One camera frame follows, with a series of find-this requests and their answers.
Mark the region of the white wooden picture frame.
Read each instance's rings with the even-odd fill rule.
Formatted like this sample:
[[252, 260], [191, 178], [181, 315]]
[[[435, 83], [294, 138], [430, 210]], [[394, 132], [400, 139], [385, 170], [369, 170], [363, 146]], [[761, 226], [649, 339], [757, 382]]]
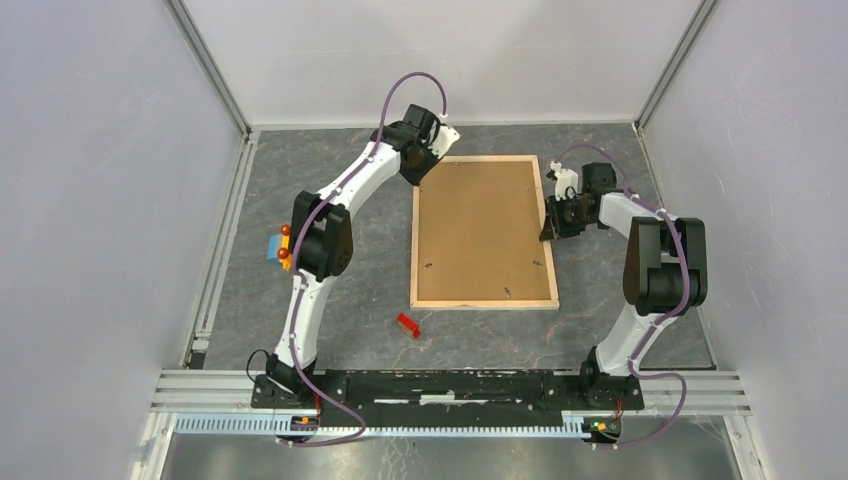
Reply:
[[534, 155], [448, 156], [413, 191], [410, 306], [556, 310]]

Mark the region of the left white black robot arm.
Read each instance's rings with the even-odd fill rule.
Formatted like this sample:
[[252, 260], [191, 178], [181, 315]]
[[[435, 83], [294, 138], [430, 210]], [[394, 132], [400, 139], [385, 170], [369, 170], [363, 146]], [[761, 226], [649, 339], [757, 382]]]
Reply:
[[402, 120], [375, 130], [336, 179], [295, 198], [284, 248], [293, 275], [291, 303], [266, 362], [266, 375], [288, 406], [302, 407], [313, 397], [318, 331], [331, 288], [353, 257], [355, 215], [396, 175], [419, 185], [460, 137], [442, 116], [410, 105]]

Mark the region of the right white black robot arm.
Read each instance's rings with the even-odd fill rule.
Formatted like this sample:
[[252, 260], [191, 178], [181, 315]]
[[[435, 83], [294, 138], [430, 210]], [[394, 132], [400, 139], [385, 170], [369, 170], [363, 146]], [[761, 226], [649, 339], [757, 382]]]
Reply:
[[575, 172], [553, 161], [547, 176], [554, 192], [544, 201], [540, 241], [576, 237], [590, 225], [627, 240], [625, 305], [606, 338], [590, 350], [577, 382], [580, 400], [602, 408], [634, 392], [639, 366], [658, 336], [706, 299], [706, 228], [700, 219], [670, 215], [619, 188], [610, 163], [589, 163]]

